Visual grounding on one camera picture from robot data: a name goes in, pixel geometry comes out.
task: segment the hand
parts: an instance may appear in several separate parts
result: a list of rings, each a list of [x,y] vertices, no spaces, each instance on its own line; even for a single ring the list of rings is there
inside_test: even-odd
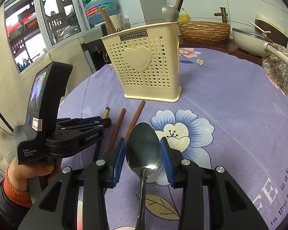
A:
[[[28,189],[27,179],[34,176],[45,176],[50,174],[47,180],[48,183],[50,183],[61,170],[61,162],[62,159],[55,159],[54,164],[35,161],[18,165],[16,158],[14,158],[8,167],[8,179],[15,189],[25,192]]]

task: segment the yellow soap bottle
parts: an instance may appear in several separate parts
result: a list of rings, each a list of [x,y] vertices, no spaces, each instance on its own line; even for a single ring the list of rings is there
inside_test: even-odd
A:
[[[185,12],[185,9],[184,8],[181,8],[182,9],[182,14],[180,15],[179,17],[179,22],[189,22],[191,21],[190,20],[190,16]]]

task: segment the dark jacket sleeve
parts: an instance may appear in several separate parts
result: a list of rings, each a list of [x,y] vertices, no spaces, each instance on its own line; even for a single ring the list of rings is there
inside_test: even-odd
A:
[[[17,205],[5,195],[3,181],[0,183],[0,214],[5,218],[8,224],[14,228],[18,228],[29,211],[29,208]]]

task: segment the blue water bottle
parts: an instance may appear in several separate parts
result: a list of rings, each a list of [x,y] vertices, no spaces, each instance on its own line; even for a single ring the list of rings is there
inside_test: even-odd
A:
[[[100,8],[104,8],[109,16],[118,15],[115,0],[82,0],[90,24],[104,22]]]

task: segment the spoon handle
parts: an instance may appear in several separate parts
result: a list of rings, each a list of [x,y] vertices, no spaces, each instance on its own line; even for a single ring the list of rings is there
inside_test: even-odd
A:
[[[146,169],[142,169],[140,177],[140,208],[137,215],[135,230],[145,230],[145,198],[146,198]]]

